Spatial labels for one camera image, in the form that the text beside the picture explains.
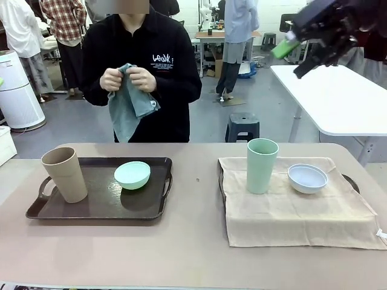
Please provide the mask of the grey teal towel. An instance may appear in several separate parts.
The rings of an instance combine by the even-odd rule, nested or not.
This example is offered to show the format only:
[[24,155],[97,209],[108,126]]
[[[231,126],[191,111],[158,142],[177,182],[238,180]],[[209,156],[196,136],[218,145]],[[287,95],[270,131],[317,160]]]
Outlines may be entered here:
[[157,112],[161,107],[150,93],[132,84],[126,70],[135,67],[127,63],[119,68],[123,73],[118,91],[108,94],[108,109],[118,142],[127,143],[134,135],[142,118]]

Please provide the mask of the white air purifier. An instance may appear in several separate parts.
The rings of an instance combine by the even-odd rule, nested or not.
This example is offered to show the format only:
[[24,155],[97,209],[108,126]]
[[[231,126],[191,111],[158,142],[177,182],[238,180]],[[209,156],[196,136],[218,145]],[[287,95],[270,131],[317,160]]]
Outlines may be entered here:
[[32,131],[46,124],[22,63],[12,50],[0,51],[0,111],[14,132]]

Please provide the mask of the wooden top workbench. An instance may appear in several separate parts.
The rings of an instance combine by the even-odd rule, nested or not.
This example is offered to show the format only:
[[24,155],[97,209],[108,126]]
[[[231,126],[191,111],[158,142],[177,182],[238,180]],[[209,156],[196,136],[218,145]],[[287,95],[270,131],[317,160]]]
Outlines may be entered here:
[[212,31],[212,34],[208,32],[197,32],[195,39],[200,41],[200,77],[203,77],[203,65],[204,65],[204,44],[221,44],[224,42],[224,31]]

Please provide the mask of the cardboard box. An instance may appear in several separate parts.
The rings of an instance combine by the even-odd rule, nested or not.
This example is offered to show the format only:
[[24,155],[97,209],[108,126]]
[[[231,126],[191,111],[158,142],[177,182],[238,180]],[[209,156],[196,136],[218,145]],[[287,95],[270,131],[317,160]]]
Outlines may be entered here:
[[214,48],[212,50],[212,58],[214,59],[214,65],[208,66],[206,76],[219,79],[223,66],[223,54],[219,53],[217,49]]

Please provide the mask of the person in black sweatshirt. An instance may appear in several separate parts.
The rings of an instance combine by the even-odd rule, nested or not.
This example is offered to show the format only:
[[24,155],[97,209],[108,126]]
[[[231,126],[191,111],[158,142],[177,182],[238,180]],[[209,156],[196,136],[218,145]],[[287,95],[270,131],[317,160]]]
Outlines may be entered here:
[[[84,38],[84,68],[102,73],[130,63],[155,78],[182,79],[198,74],[190,37],[178,21],[142,5],[149,0],[114,4],[116,12],[93,24]],[[150,93],[160,109],[142,118],[128,143],[186,143],[190,137],[189,104],[165,101]]]

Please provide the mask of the white storage box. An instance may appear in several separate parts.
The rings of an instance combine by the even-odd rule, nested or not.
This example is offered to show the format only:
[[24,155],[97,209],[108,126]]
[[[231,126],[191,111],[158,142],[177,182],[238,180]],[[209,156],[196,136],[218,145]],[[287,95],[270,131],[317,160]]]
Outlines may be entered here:
[[0,167],[17,155],[11,131],[8,126],[0,126]]

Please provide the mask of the person in dark red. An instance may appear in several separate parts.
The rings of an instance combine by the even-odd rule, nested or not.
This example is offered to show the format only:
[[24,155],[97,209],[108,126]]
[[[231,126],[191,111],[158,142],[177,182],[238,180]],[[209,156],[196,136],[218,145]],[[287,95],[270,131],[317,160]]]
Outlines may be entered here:
[[387,57],[387,37],[377,31],[358,31],[357,45],[342,57],[342,65],[379,84],[382,81],[383,62]]

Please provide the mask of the beige cloth mat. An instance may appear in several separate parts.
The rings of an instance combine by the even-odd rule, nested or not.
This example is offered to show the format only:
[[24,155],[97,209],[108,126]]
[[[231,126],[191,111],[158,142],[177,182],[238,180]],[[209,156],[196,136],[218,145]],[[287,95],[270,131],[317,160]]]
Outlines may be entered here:
[[[277,158],[264,194],[247,190],[247,159],[219,158],[231,247],[322,246],[387,250],[377,213],[327,157]],[[307,195],[290,184],[288,169],[310,164],[328,176],[327,185]]]

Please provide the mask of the blue white package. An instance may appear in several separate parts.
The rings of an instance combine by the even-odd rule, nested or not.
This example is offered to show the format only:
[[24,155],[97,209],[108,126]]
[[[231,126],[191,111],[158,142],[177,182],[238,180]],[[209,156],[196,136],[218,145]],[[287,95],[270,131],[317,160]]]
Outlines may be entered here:
[[250,79],[257,74],[256,63],[242,61],[238,72],[239,79]]

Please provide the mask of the person in plaid shirt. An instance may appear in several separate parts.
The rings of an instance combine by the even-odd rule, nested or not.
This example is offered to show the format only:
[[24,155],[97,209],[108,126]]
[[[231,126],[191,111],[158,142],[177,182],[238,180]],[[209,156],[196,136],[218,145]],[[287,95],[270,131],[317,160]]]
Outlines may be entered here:
[[50,20],[50,33],[56,38],[68,93],[74,96],[80,88],[82,69],[82,32],[86,9],[80,0],[39,0],[42,12]]

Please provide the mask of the person in light blue shirt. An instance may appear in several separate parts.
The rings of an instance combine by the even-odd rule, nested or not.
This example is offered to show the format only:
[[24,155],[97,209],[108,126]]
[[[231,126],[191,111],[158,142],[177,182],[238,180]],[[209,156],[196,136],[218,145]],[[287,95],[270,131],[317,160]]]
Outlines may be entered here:
[[252,32],[259,28],[258,0],[226,0],[225,38],[221,75],[216,86],[220,101],[233,98],[232,92],[238,78],[246,43]]

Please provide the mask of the person's right forearm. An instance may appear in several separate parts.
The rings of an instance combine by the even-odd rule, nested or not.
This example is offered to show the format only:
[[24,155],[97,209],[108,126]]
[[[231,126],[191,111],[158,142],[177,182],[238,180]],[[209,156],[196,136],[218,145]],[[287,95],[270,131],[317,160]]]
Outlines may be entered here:
[[82,70],[81,90],[85,100],[94,106],[106,106],[108,97],[100,86],[102,73],[92,68]]

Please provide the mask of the person in white shirt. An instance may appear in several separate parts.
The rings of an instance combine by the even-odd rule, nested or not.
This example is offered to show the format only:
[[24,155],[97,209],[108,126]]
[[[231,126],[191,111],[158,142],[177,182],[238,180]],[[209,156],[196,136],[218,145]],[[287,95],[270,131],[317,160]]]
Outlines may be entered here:
[[41,56],[44,38],[37,19],[25,0],[0,0],[0,22],[9,49],[15,51],[40,102],[54,89]]

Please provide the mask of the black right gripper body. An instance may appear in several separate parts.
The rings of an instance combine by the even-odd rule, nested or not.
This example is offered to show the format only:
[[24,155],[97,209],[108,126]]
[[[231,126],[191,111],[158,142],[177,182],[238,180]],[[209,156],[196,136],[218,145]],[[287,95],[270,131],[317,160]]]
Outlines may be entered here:
[[312,0],[293,18],[300,42],[317,40],[303,65],[332,65],[358,43],[358,31],[377,23],[377,0]]

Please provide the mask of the tan tall cup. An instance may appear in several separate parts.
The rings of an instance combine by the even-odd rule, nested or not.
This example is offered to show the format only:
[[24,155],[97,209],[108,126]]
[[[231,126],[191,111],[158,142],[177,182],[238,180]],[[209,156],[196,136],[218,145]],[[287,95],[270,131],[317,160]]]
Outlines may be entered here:
[[72,147],[53,149],[41,161],[67,203],[77,203],[87,197],[85,180],[76,151]]

